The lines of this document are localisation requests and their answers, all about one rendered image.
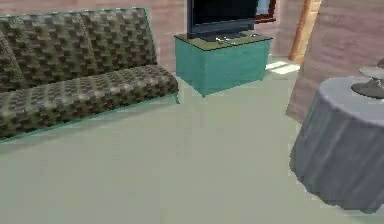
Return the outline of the teal television cabinet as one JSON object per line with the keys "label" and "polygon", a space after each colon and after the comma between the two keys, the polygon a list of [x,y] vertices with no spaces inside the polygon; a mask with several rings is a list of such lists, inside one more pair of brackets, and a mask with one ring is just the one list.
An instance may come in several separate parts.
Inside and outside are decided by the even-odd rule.
{"label": "teal television cabinet", "polygon": [[273,38],[244,31],[242,37],[229,39],[237,45],[188,39],[186,34],[175,35],[176,76],[203,97],[261,81],[265,77]]}

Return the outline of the grey remote control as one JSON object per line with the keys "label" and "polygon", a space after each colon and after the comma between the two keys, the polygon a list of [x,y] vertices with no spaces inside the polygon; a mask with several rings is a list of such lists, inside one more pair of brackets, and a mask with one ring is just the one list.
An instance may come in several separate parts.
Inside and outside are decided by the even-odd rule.
{"label": "grey remote control", "polygon": [[218,42],[219,44],[227,43],[227,44],[229,44],[229,45],[237,45],[237,43],[232,42],[231,39],[229,39],[229,38],[227,38],[227,37],[224,37],[224,38],[216,37],[215,40],[216,40],[216,42]]}

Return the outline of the black television set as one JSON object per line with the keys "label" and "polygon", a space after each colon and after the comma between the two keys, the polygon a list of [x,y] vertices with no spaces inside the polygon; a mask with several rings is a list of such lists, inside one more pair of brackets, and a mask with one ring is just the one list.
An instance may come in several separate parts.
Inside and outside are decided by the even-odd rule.
{"label": "black television set", "polygon": [[259,0],[187,0],[187,38],[251,30]]}

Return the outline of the dark checkered sofa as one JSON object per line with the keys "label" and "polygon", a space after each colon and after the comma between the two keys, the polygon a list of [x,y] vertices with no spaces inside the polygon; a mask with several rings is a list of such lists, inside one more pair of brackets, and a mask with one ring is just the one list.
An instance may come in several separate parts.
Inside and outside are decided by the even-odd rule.
{"label": "dark checkered sofa", "polygon": [[178,92],[142,7],[0,16],[0,142]]}

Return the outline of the brown framed window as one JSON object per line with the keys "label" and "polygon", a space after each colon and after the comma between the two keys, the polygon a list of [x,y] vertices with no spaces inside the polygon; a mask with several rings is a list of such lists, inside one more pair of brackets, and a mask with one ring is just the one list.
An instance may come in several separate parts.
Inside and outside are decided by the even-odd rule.
{"label": "brown framed window", "polygon": [[275,8],[276,0],[258,0],[255,23],[261,24],[275,22]]}

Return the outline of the round table with grey cloth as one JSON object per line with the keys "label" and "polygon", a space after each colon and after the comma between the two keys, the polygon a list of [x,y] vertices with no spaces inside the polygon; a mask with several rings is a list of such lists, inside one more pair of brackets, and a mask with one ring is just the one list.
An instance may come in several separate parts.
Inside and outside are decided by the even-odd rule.
{"label": "round table with grey cloth", "polygon": [[320,84],[289,162],[309,193],[363,213],[384,205],[384,100],[351,89],[369,80],[336,77]]}

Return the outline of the orange wooden door frame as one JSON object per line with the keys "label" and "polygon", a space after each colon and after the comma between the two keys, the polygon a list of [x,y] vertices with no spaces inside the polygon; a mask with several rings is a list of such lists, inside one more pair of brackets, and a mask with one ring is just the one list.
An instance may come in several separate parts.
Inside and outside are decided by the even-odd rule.
{"label": "orange wooden door frame", "polygon": [[288,59],[301,64],[322,0],[304,0],[298,26]]}

